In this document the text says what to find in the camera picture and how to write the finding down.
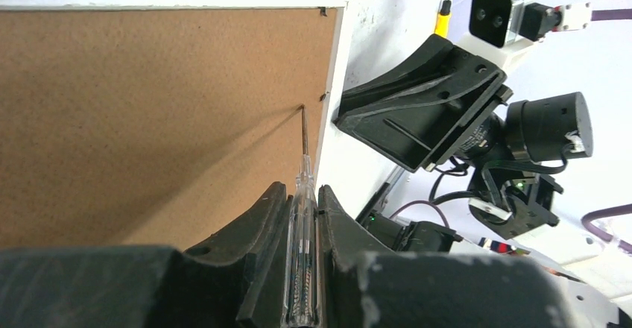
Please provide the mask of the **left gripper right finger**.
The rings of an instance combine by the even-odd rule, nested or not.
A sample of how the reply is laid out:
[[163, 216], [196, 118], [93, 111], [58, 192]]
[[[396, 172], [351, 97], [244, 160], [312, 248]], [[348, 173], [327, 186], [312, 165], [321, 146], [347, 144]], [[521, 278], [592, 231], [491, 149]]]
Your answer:
[[572, 310], [533, 261], [396, 253], [318, 192], [323, 319], [328, 327], [571, 327]]

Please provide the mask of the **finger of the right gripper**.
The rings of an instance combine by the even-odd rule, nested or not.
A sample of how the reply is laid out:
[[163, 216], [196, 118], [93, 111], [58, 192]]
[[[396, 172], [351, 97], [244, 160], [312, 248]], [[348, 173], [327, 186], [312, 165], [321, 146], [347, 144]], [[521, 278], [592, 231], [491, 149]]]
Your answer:
[[333, 123], [409, 172], [445, 163], [513, 95], [496, 64], [436, 34], [371, 81], [345, 90]]

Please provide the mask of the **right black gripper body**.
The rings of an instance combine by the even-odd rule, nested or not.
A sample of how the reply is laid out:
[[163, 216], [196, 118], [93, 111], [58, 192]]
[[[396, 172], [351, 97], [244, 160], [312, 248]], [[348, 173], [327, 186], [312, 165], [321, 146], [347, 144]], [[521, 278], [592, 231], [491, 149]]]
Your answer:
[[460, 160], [508, 160], [505, 122], [496, 114], [485, 119], [451, 154]]

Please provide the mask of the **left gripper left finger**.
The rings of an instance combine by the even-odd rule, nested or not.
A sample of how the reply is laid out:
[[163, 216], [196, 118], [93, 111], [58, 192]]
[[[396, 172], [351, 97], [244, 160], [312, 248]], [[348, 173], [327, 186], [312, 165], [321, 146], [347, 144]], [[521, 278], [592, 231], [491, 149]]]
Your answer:
[[237, 219], [164, 245], [1, 252], [3, 327], [280, 327], [290, 197], [272, 183]]

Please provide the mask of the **white picture frame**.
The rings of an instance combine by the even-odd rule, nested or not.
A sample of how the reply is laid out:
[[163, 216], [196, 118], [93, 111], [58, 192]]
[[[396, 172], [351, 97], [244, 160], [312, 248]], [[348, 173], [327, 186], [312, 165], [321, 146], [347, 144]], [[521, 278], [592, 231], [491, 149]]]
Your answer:
[[185, 248], [293, 186], [359, 214], [392, 163], [333, 125], [441, 0], [1, 0], [1, 246]]

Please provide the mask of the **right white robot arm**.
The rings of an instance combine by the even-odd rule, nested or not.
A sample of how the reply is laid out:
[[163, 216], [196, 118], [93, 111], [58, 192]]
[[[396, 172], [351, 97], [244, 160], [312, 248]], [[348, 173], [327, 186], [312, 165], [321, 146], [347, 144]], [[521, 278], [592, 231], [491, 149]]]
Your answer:
[[348, 89], [335, 126], [401, 168], [434, 171], [452, 158], [474, 172], [458, 198], [504, 239], [558, 217], [554, 176], [593, 153], [580, 92], [512, 101], [496, 64], [431, 35], [389, 72]]

